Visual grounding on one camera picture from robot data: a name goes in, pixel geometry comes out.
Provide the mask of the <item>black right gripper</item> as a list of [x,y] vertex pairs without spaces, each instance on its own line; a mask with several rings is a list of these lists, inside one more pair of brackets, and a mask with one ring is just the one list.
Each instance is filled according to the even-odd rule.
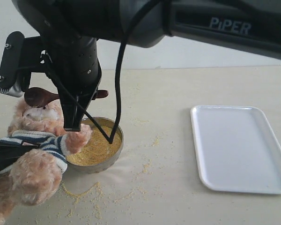
[[70,42],[49,37],[41,39],[53,65],[50,79],[60,94],[64,129],[80,131],[82,118],[97,97],[102,77],[97,39],[80,37]]

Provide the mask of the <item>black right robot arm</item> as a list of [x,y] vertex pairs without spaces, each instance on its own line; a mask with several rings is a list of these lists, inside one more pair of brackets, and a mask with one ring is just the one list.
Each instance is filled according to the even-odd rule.
[[101,81],[99,39],[149,48],[177,36],[281,60],[281,0],[15,0],[39,33],[64,128],[79,131]]

